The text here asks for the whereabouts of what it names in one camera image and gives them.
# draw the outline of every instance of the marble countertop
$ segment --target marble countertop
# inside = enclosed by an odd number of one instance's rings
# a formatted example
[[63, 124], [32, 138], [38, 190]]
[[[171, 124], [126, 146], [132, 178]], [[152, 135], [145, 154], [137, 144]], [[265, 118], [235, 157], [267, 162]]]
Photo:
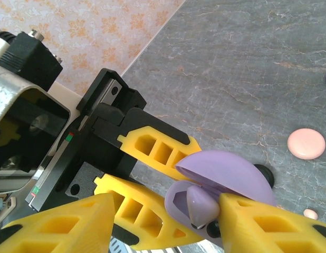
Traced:
[[[279, 205], [326, 222], [326, 151], [304, 161], [286, 145], [299, 128], [326, 140], [325, 74], [326, 2], [186, 0], [123, 78], [149, 113], [267, 165]], [[141, 163], [133, 176], [161, 194], [172, 183]]]

